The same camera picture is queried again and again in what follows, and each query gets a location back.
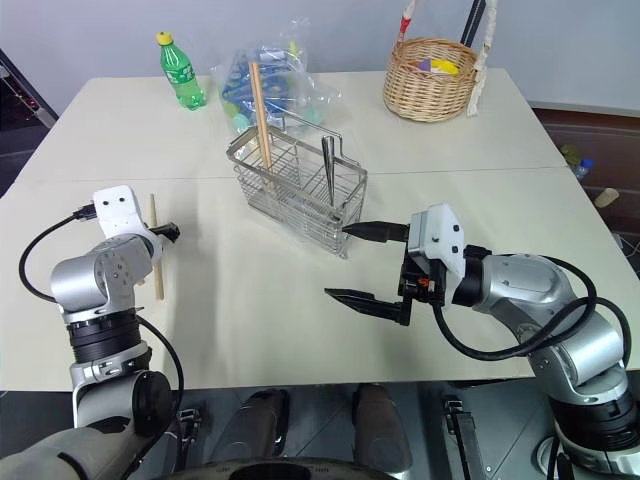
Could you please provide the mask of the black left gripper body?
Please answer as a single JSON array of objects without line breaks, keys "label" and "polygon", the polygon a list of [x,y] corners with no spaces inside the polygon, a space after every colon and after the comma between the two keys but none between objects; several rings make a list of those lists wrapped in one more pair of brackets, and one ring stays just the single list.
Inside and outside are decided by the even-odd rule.
[{"label": "black left gripper body", "polygon": [[164,236],[170,242],[176,242],[180,237],[180,229],[174,222],[149,227],[148,230],[157,236]]}]

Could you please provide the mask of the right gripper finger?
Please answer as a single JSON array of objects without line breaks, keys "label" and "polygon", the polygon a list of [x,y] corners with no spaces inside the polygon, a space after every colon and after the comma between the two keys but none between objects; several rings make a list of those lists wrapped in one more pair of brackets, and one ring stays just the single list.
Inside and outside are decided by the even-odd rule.
[{"label": "right gripper finger", "polygon": [[358,313],[401,322],[401,302],[385,302],[378,300],[372,293],[353,289],[325,288],[324,292],[343,305]]},{"label": "right gripper finger", "polygon": [[344,226],[342,231],[348,235],[378,243],[406,241],[405,224],[384,221],[357,222]]}]

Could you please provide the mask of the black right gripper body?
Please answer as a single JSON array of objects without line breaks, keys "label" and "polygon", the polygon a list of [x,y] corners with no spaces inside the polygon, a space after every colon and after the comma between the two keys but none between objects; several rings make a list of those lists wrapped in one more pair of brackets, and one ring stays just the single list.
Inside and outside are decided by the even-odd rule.
[{"label": "black right gripper body", "polygon": [[396,240],[406,244],[400,270],[398,295],[399,314],[396,322],[408,326],[411,319],[413,301],[442,307],[445,304],[446,267],[437,258],[430,258],[422,247],[413,253],[409,251],[408,224],[396,227]]}]

